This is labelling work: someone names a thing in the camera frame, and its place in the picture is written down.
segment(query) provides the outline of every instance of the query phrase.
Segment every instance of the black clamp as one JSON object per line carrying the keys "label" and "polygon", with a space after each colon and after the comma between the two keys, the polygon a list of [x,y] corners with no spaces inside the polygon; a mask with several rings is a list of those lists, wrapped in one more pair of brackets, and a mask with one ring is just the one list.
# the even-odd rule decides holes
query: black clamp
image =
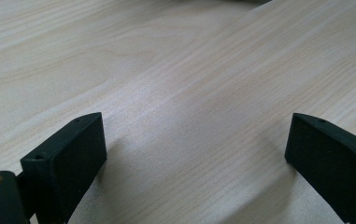
{"label": "black clamp", "polygon": [[285,158],[344,222],[356,223],[356,136],[293,114]]}
{"label": "black clamp", "polygon": [[22,173],[0,171],[0,224],[67,223],[107,159],[102,114],[70,121],[21,159]]}

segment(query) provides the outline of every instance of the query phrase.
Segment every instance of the wooden table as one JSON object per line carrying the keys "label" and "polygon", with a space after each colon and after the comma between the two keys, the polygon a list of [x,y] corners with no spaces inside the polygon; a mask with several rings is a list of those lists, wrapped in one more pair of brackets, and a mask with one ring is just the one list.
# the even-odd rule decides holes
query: wooden table
{"label": "wooden table", "polygon": [[356,134],[356,1],[0,1],[0,170],[96,111],[69,223],[342,223],[283,153],[293,112]]}

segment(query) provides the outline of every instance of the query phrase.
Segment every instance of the wood grain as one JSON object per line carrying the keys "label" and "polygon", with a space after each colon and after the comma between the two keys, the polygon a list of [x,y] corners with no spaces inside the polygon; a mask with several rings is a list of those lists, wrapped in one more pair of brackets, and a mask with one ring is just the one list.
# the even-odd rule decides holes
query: wood grain
{"label": "wood grain", "polygon": [[356,1],[260,2],[0,1],[0,170],[101,111],[69,223],[342,223],[283,153],[293,112],[356,134]]}

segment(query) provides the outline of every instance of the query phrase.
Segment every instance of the light wood surface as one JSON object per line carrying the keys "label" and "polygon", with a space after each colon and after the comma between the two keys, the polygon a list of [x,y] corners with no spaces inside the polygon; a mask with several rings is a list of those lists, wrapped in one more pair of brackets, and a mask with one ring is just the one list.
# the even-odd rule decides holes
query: light wood surface
{"label": "light wood surface", "polygon": [[0,170],[96,111],[69,223],[342,223],[283,153],[293,112],[356,134],[356,1],[0,1]]}

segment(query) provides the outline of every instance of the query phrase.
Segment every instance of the dark object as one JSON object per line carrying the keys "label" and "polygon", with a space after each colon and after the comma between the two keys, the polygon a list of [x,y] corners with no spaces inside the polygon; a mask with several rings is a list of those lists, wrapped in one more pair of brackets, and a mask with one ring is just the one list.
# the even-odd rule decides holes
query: dark object
{"label": "dark object", "polygon": [[293,114],[285,158],[344,222],[356,223],[356,136]]}
{"label": "dark object", "polygon": [[66,223],[107,159],[101,113],[70,121],[21,159],[17,177],[0,171],[0,224]]}

